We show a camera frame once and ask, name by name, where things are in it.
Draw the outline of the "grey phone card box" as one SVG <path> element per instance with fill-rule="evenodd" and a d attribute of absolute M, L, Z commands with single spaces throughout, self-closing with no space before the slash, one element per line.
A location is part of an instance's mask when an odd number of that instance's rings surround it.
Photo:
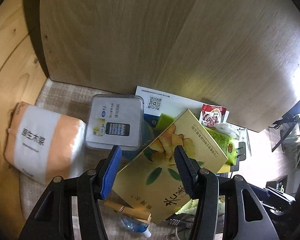
<path fill-rule="evenodd" d="M 85 145 L 109 150 L 137 151 L 143 132 L 144 100 L 135 95 L 95 95 L 91 100 Z"/>

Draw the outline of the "wooden panel board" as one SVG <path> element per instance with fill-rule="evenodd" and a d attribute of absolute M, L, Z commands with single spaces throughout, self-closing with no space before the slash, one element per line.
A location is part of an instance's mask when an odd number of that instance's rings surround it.
<path fill-rule="evenodd" d="M 40 28 L 55 81 L 214 102 L 256 132 L 300 100 L 291 0 L 40 0 Z"/>

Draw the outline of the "green snack packet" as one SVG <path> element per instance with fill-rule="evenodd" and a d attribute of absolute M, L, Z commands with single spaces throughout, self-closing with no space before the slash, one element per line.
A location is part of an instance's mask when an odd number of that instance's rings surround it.
<path fill-rule="evenodd" d="M 155 125 L 155 129 L 159 132 L 163 132 L 165 128 L 168 128 L 170 124 L 174 121 L 174 117 L 171 117 L 166 114 L 161 114 Z M 238 140 L 232 138 L 226 133 L 217 131 L 217 128 L 220 128 L 221 123 L 217 123 L 215 127 L 207 127 L 206 130 L 209 134 L 215 139 L 217 144 L 221 147 L 223 152 L 226 154 L 228 163 L 235 165 L 237 163 L 237 149 Z"/>

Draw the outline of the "black storage box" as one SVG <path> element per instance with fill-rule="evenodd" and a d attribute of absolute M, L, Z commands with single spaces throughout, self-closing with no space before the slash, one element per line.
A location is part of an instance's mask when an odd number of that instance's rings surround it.
<path fill-rule="evenodd" d="M 286 187 L 287 187 L 287 181 L 288 181 L 288 176 L 283 175 L 283 176 L 277 177 L 276 179 L 266 182 L 266 188 L 271 187 L 278 191 L 285 192 Z"/>

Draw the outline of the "white QR code paper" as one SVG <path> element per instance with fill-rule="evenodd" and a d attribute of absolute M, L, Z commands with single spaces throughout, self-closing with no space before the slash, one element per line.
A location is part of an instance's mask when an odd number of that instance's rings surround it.
<path fill-rule="evenodd" d="M 144 119 L 155 127 L 161 114 L 177 117 L 180 113 L 189 109 L 198 119 L 203 103 L 182 96 L 138 86 L 137 96 L 144 100 Z"/>

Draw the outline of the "orange white tissue pack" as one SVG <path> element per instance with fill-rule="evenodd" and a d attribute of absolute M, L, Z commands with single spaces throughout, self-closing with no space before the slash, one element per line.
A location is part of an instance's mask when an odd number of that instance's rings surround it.
<path fill-rule="evenodd" d="M 22 101 L 8 130 L 5 158 L 43 185 L 55 176 L 80 176 L 84 170 L 85 127 L 80 119 Z"/>

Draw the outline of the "small white dropper bottle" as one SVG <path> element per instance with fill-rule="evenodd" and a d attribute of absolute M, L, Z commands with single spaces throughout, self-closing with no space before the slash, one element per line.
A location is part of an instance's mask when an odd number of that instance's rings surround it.
<path fill-rule="evenodd" d="M 148 229 L 148 224 L 126 216 L 120 217 L 120 220 L 128 230 L 139 233 L 145 238 L 150 238 L 152 236 L 151 232 Z"/>

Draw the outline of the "yellow label packet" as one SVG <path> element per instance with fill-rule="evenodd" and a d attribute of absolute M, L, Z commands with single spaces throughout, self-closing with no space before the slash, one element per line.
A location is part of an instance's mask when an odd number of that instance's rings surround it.
<path fill-rule="evenodd" d="M 229 173 L 231 172 L 231 165 L 229 163 L 225 163 L 220 170 L 217 172 L 217 174 L 222 174 L 222 173 Z"/>

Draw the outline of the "yellow flower tea box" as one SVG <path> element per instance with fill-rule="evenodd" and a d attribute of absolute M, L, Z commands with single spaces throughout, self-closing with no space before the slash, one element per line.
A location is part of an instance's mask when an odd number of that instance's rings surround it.
<path fill-rule="evenodd" d="M 113 190 L 128 205 L 149 211 L 158 224 L 189 200 L 174 160 L 176 146 L 182 146 L 200 167 L 218 173 L 227 157 L 217 142 L 190 110 L 177 119 L 139 153 L 116 176 Z"/>

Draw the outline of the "wooden clothespin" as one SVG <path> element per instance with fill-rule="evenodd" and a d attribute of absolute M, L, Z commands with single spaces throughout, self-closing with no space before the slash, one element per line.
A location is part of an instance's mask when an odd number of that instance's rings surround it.
<path fill-rule="evenodd" d="M 122 204 L 111 202 L 109 200 L 106 200 L 104 202 L 104 205 L 111 208 L 117 213 L 124 214 L 127 217 L 134 218 L 140 222 L 145 222 L 146 224 L 148 224 L 152 218 L 151 213 L 148 211 L 143 211 L 141 209 L 134 209 L 131 207 L 124 206 Z"/>

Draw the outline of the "pine wood board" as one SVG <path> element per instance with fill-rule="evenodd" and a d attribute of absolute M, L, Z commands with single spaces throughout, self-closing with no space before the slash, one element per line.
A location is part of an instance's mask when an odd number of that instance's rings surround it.
<path fill-rule="evenodd" d="M 19 172 L 4 157 L 7 130 L 21 101 L 35 103 L 46 81 L 34 51 L 31 34 L 38 29 L 26 23 L 24 0 L 0 5 L 0 230 L 17 238 L 24 224 Z"/>

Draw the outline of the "red coffee creamer sachet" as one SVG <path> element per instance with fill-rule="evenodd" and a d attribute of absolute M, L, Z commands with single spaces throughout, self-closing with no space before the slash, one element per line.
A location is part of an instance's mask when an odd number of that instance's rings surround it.
<path fill-rule="evenodd" d="M 200 111 L 199 122 L 205 127 L 214 127 L 224 121 L 227 109 L 222 106 L 203 104 Z"/>

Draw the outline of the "blue round lid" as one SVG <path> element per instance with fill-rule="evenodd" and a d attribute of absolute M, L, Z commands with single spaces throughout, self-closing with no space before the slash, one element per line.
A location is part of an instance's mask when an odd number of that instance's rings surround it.
<path fill-rule="evenodd" d="M 122 157 L 128 161 L 133 160 L 140 152 L 142 152 L 155 139 L 153 128 L 145 120 L 143 121 L 143 130 L 141 138 L 141 146 L 138 150 L 122 151 Z"/>

